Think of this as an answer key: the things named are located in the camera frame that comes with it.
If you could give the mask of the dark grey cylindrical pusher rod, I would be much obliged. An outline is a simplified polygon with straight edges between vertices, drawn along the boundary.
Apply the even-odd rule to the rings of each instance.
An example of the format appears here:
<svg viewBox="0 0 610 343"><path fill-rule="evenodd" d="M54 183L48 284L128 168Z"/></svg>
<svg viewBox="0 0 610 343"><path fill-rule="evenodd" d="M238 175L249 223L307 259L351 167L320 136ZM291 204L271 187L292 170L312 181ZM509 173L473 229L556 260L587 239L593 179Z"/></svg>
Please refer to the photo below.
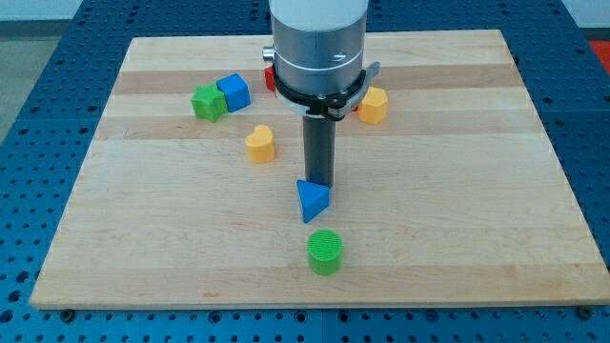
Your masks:
<svg viewBox="0 0 610 343"><path fill-rule="evenodd" d="M331 188L335 176L336 123L327 119L303 118L306 180Z"/></svg>

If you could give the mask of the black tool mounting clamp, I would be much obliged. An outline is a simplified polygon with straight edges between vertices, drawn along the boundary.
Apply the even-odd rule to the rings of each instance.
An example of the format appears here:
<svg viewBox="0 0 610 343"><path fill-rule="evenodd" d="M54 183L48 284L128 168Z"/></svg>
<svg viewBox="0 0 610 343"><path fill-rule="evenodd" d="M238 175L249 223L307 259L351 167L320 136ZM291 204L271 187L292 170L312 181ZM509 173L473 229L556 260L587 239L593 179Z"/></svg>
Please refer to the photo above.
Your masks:
<svg viewBox="0 0 610 343"><path fill-rule="evenodd" d="M380 63L375 61L366 70L360 71L354 83L333 94L301 93L275 76L275 93L283 105L301 116L337 122L360 105L379 70Z"/></svg>

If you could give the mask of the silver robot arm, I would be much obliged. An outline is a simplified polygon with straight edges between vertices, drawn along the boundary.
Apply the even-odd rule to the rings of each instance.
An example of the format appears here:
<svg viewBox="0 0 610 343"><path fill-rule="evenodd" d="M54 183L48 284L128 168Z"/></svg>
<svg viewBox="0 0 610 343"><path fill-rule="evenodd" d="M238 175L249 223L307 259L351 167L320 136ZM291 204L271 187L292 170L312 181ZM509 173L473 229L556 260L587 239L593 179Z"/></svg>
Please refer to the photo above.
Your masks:
<svg viewBox="0 0 610 343"><path fill-rule="evenodd" d="M277 98L302 117L305 177L331 188L336 123L363 100L380 64L363 66L368 0L271 0Z"/></svg>

